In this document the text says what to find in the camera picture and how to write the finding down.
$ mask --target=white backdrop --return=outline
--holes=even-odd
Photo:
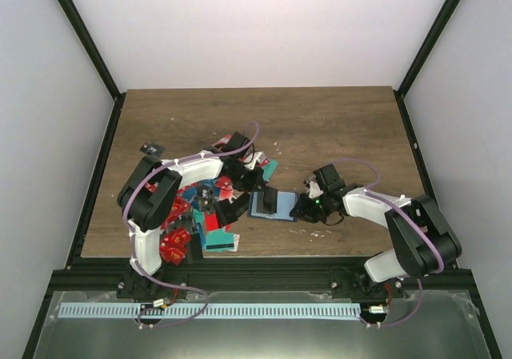
[[[74,0],[121,90],[398,88],[444,0]]]
[[[511,0],[461,0],[406,97],[439,205],[512,357]]]
[[[0,0],[0,357],[62,269],[113,101],[57,0]]]

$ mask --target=black metal beam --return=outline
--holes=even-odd
[[[403,100],[403,96],[398,91],[394,91],[394,98],[397,101],[398,111],[402,117],[403,126],[406,129],[407,139],[409,140],[410,149],[413,152],[419,177],[422,180],[423,189],[427,195],[436,200],[434,187],[426,171],[425,161],[423,160],[422,151],[419,149],[418,140],[416,139],[416,134],[414,133],[414,128],[410,121],[409,113],[407,112],[406,103]]]
[[[438,16],[434,20],[432,27],[430,28],[428,34],[425,37],[425,40],[422,43],[416,57],[414,58],[412,64],[410,65],[409,70],[407,71],[406,76],[403,79],[402,84],[398,88],[398,94],[404,98],[409,92],[410,87],[414,83],[414,80],[418,76],[420,70],[425,64],[426,59],[428,58],[430,52],[434,48],[435,43],[438,41],[441,36],[442,31],[444,30],[446,24],[450,20],[451,15],[454,13],[457,8],[458,3],[461,0],[445,0],[443,3]]]
[[[110,71],[106,68],[106,64],[103,61],[98,48],[94,44],[94,41],[87,30],[86,24],[83,22],[82,17],[80,17],[73,0],[58,0],[58,2],[74,28],[74,31],[77,33],[80,42],[82,42],[86,52],[89,54],[90,60],[93,62],[94,67],[96,67],[96,70],[102,78],[103,83],[105,83],[106,88],[109,90],[110,95],[114,100],[119,99],[121,97],[121,93],[119,92],[114,79],[110,75]]]
[[[110,114],[110,119],[106,127],[105,136],[103,137],[102,147],[99,150],[96,166],[94,167],[93,176],[90,180],[89,189],[87,190],[86,200],[78,219],[77,229],[74,233],[73,243],[71,244],[70,253],[66,260],[66,266],[73,265],[75,259],[80,258],[82,254],[83,243],[89,229],[90,218],[92,217],[94,203],[98,196],[99,186],[102,183],[103,173],[105,172],[106,161],[109,157],[110,147],[114,141],[115,130],[118,127],[119,118],[121,116],[121,108],[124,104],[126,93],[122,94],[114,103],[114,108]]]

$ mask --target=perforated white strip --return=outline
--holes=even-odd
[[[202,305],[177,303],[161,310],[149,311],[145,317],[183,319],[198,312]],[[59,318],[109,318],[127,319],[136,317],[140,304],[127,303],[62,303]],[[211,304],[198,319],[330,319],[358,320],[359,304]]]

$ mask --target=metal frame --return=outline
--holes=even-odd
[[[42,301],[37,319],[28,340],[24,358],[31,358],[37,347],[38,338],[46,318],[50,299],[55,291],[117,291],[122,294],[120,283],[129,272],[128,258],[83,258],[83,242],[89,227],[90,218],[98,196],[110,147],[114,140],[118,120],[126,93],[121,94],[110,75],[98,48],[72,0],[58,0],[70,20],[77,36],[80,38],[96,70],[109,90],[114,106],[106,129],[93,177],[90,182],[86,200],[79,218],[73,244],[66,261],[66,269],[54,271],[45,297]],[[404,98],[412,86],[420,69],[428,58],[442,30],[448,23],[460,0],[445,0],[434,24],[430,28],[418,54],[411,64],[398,91],[394,91],[398,109],[406,129],[406,134],[418,167],[424,190],[434,197],[434,189],[426,171],[425,162],[414,128],[407,113]],[[347,270],[355,271],[362,267],[368,257],[279,257],[279,258],[216,258],[194,264],[172,266],[167,270],[168,276],[175,276],[178,283],[185,281],[188,285],[201,287],[207,291],[261,291],[261,290],[309,290],[330,292],[333,297],[350,298],[353,301],[368,302],[372,299],[361,298],[350,289],[332,288],[333,281]],[[484,332],[487,345],[493,359],[501,358],[498,344],[487,319],[486,311],[475,285],[473,274],[468,269],[458,269],[455,265],[440,275],[432,275],[422,280],[425,289],[467,290],[471,301],[480,311],[479,323]],[[403,289],[414,289],[415,281],[404,281]]]

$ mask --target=wooden tabletop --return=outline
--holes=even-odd
[[[130,255],[116,197],[142,158],[139,149],[145,142],[165,146],[163,158],[179,158],[225,134],[242,132],[251,121],[261,126],[256,149],[279,163],[270,179],[273,187],[303,192],[302,181],[314,169],[340,157],[354,157],[377,166],[382,179],[376,191],[423,193],[390,87],[131,90],[82,256]],[[355,163],[339,165],[338,172],[347,184],[374,180],[370,170]],[[391,247],[386,229],[357,218],[327,227],[243,216],[231,231],[240,234],[238,252],[208,255],[366,255]]]

